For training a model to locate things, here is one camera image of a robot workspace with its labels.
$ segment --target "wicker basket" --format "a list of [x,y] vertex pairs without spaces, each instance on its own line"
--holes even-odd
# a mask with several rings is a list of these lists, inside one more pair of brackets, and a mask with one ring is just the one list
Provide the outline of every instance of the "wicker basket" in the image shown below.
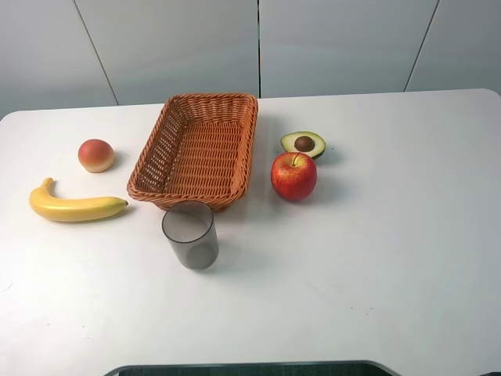
[[185,94],[165,104],[128,181],[129,195],[168,210],[195,200],[220,212],[247,191],[258,101]]

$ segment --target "avocado half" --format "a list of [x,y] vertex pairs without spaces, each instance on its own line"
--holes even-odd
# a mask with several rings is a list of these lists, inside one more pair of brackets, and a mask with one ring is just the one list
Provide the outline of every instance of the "avocado half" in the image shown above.
[[326,142],[322,137],[313,132],[294,132],[280,139],[285,151],[300,152],[312,159],[320,157],[326,151]]

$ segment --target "clear plastic cup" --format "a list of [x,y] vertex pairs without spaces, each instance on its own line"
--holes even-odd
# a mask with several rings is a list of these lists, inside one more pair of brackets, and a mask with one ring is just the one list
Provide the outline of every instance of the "clear plastic cup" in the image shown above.
[[183,201],[167,211],[162,230],[184,267],[202,270],[211,266],[219,254],[214,214],[204,203]]

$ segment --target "apple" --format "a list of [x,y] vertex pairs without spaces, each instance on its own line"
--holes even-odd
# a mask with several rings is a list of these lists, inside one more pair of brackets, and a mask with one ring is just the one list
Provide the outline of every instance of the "apple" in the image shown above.
[[298,201],[315,188],[315,162],[303,153],[280,154],[272,165],[272,186],[282,198]]

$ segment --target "banana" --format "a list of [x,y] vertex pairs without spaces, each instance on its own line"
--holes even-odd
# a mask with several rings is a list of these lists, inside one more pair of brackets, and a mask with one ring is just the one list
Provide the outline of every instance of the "banana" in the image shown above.
[[110,217],[121,212],[128,204],[118,197],[93,197],[63,200],[50,194],[54,180],[43,183],[30,194],[30,206],[35,213],[51,221],[82,222]]

